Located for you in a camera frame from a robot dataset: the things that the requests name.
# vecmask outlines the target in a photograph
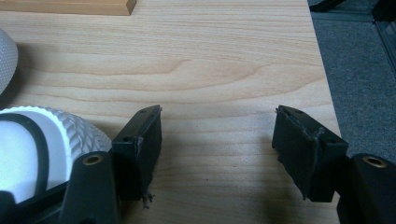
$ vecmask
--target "wooden block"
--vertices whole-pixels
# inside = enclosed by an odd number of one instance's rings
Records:
[[[0,0],[2,11],[129,16],[136,0]]]

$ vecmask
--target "white ball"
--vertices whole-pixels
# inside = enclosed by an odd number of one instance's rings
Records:
[[[0,29],[0,94],[4,91],[18,62],[18,49],[6,32]]]
[[[44,163],[45,167],[43,164],[40,167],[39,153],[43,148],[37,148],[32,130],[24,127],[20,120],[5,116],[12,114],[32,120],[44,134],[49,161]],[[111,149],[110,139],[87,120],[37,106],[0,111],[0,143],[0,190],[12,192],[17,203],[36,195],[36,179],[40,169],[45,168],[48,172],[45,189],[51,189],[69,180],[73,162],[79,156]]]

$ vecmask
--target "floor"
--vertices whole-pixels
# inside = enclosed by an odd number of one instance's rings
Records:
[[[311,15],[348,155],[370,153],[396,163],[396,74],[373,23],[375,4],[346,0]]]

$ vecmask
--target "wooden surface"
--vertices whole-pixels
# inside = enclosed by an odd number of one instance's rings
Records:
[[[125,223],[337,223],[271,149],[275,109],[339,133],[305,0],[141,0],[131,17],[1,12],[20,62],[0,106],[48,105],[114,137],[163,107],[149,210]]]
[[[0,11],[129,16],[136,0],[0,0]]]

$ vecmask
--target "textured white ball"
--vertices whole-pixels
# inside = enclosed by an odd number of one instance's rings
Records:
[[[0,111],[20,114],[36,123],[45,135],[49,153],[47,189],[70,177],[73,162],[86,153],[109,151],[110,139],[87,120],[60,110],[21,106]],[[17,203],[35,195],[37,145],[15,121],[0,119],[0,190],[13,193]]]
[[[4,91],[18,62],[18,49],[6,32],[0,29],[0,94]]]

